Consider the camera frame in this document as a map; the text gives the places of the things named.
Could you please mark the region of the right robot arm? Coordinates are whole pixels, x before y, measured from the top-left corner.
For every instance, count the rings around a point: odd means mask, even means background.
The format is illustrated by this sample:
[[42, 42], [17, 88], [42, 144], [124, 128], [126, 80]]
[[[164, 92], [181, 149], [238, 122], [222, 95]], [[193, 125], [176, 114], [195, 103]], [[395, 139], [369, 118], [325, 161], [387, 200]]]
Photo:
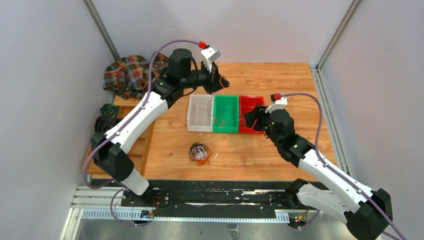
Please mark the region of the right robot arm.
[[280, 156], [315, 176], [329, 191], [297, 179], [286, 188], [286, 203], [294, 209], [312, 207], [345, 224], [358, 240], [375, 240], [393, 219], [391, 196], [373, 190], [347, 175], [316, 150], [315, 145], [295, 132], [293, 118], [285, 109], [266, 111], [257, 105], [243, 118], [246, 126], [263, 131]]

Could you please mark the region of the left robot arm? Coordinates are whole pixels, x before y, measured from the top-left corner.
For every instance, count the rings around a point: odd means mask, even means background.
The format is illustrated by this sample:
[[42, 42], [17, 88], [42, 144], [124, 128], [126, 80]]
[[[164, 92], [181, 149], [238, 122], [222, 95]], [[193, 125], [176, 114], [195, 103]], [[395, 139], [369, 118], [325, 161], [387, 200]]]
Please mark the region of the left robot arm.
[[153, 193], [148, 189], [148, 180], [136, 170], [128, 156], [133, 144], [156, 118], [184, 96], [185, 89], [202, 87], [208, 94], [213, 94], [230, 86], [215, 63], [221, 52], [210, 46], [200, 53], [201, 67], [192, 69], [191, 51], [185, 48], [175, 49], [169, 56], [164, 76], [152, 83], [150, 94], [143, 97], [117, 125], [106, 133], [96, 133], [91, 138], [91, 159], [94, 164], [133, 192], [135, 202], [142, 207], [152, 203]]

